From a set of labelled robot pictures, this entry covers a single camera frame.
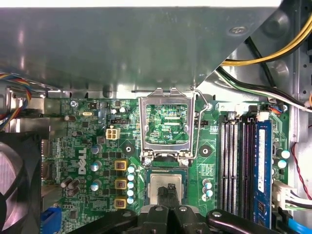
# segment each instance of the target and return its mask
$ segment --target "yellow wire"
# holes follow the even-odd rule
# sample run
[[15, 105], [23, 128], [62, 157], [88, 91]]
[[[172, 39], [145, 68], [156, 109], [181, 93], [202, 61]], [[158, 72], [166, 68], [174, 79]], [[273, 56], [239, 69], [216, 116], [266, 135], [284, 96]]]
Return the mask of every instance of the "yellow wire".
[[312, 31], [312, 14], [310, 15], [308, 21], [306, 24], [303, 26], [303, 28], [300, 30], [298, 35], [288, 43], [284, 48], [281, 50], [275, 52], [274, 54], [271, 54], [266, 57], [262, 58], [257, 58], [257, 59], [252, 59], [252, 60], [246, 60], [246, 61], [224, 61], [222, 63], [223, 66], [245, 66], [245, 65], [251, 65], [255, 63], [260, 63], [260, 62], [265, 62], [270, 59], [274, 59], [278, 56], [281, 56], [288, 51], [292, 50], [294, 47], [296, 47], [306, 36]]

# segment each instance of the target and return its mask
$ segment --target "screw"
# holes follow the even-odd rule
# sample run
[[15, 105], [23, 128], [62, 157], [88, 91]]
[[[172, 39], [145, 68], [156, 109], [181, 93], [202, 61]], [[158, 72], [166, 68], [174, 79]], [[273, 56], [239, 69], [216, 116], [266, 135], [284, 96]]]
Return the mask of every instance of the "screw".
[[189, 165], [189, 160], [188, 159], [182, 159], [181, 160], [181, 164], [183, 165], [183, 166], [188, 166]]
[[215, 211], [215, 212], [213, 212], [213, 216], [214, 217], [221, 217], [222, 214], [220, 212], [218, 212], [218, 211]]
[[77, 106], [78, 106], [78, 102], [76, 102], [76, 101], [71, 101], [71, 102], [70, 102], [70, 106], [71, 106], [71, 107], [77, 107]]
[[230, 29], [230, 33], [238, 35], [238, 34], [244, 34], [247, 32], [247, 27], [240, 26], [240, 27], [234, 27]]
[[149, 165], [151, 165], [152, 164], [152, 159], [150, 159], [149, 157], [146, 157], [145, 159], [144, 159], [144, 165], [145, 166], [149, 166]]
[[130, 216], [131, 216], [131, 213], [130, 213], [130, 212], [125, 212], [125, 213], [122, 214], [122, 216], [124, 216], [124, 217], [130, 217]]
[[180, 208], [179, 208], [179, 210], [181, 210], [181, 211], [187, 211], [187, 207], [185, 207], [185, 206], [180, 206]]
[[283, 105], [283, 112], [286, 112], [286, 111], [288, 111], [288, 106]]
[[155, 208], [155, 210], [156, 210], [156, 211], [163, 211], [164, 209], [163, 209], [161, 206], [157, 206], [157, 207]]

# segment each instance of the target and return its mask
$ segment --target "wire bundle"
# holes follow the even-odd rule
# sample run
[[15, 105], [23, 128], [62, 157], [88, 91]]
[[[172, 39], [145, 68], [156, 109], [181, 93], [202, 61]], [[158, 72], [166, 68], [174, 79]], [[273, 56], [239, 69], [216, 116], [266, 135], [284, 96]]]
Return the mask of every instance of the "wire bundle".
[[301, 44], [306, 40], [306, 38], [309, 36], [311, 31], [312, 31], [312, 14], [310, 15], [308, 21], [300, 30], [298, 35], [281, 50], [269, 56], [256, 58], [252, 60], [227, 59], [222, 63], [222, 65], [223, 66], [245, 66], [245, 65], [257, 64], [261, 62], [271, 62], [271, 61], [277, 60], [283, 56], [290, 55], [295, 50], [297, 50], [301, 46]]
[[248, 92], [251, 94], [266, 96], [268, 98], [275, 98], [277, 100], [281, 100], [285, 103], [288, 103], [289, 105], [292, 105], [300, 110], [307, 111], [312, 113], [312, 108], [309, 106], [306, 106], [304, 103], [296, 100], [292, 96], [286, 94], [285, 92], [278, 90], [276, 88], [267, 87], [263, 85], [255, 85], [255, 84], [248, 84], [241, 82], [234, 77], [232, 77], [229, 73], [227, 73], [222, 67], [218, 67], [216, 69], [216, 73], [219, 75], [219, 77], [229, 86]]
[[7, 81], [16, 82], [18, 84], [21, 84], [26, 90], [26, 99], [24, 100], [23, 105], [21, 107], [17, 108], [16, 110], [14, 110], [10, 113], [0, 115], [0, 120], [6, 119], [0, 125], [0, 131], [3, 131], [5, 129], [5, 127], [8, 125], [8, 123], [11, 120], [15, 119], [20, 114], [20, 112], [27, 107], [28, 103], [31, 100], [31, 87], [30, 87], [29, 83], [26, 82], [25, 80], [23, 80], [22, 78], [15, 77], [15, 76], [12, 76], [10, 74], [1, 74], [0, 80], [7, 80]]

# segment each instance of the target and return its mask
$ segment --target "ram slot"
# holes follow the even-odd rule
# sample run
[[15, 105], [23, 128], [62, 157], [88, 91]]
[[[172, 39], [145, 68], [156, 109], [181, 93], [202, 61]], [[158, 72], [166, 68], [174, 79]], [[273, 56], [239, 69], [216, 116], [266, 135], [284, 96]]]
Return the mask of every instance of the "ram slot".
[[219, 125], [219, 208], [237, 214], [238, 124]]
[[224, 139], [224, 199], [223, 207], [225, 211], [229, 211], [229, 131], [230, 126], [225, 125], [225, 139]]
[[237, 151], [238, 151], [238, 124], [234, 125], [233, 136], [233, 170], [232, 170], [232, 192], [233, 192], [233, 210], [232, 213], [237, 215]]
[[240, 145], [239, 145], [239, 199], [238, 215], [240, 217], [251, 219], [252, 207], [252, 175], [254, 160], [254, 129], [253, 120], [245, 119], [240, 124]]
[[219, 177], [219, 208], [224, 210], [223, 206], [223, 199], [224, 199], [224, 149], [225, 149], [225, 144], [224, 144], [224, 138], [225, 138], [225, 124], [221, 123], [219, 126], [220, 129], [220, 137], [219, 137], [219, 168], [220, 168], [220, 177]]

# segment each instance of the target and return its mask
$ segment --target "blue connector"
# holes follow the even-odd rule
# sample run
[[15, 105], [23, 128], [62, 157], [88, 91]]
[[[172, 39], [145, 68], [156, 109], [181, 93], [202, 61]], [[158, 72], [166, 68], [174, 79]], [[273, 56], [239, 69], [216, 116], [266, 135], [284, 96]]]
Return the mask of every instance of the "blue connector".
[[53, 234], [60, 231], [62, 224], [62, 210], [51, 207], [41, 213], [41, 234]]

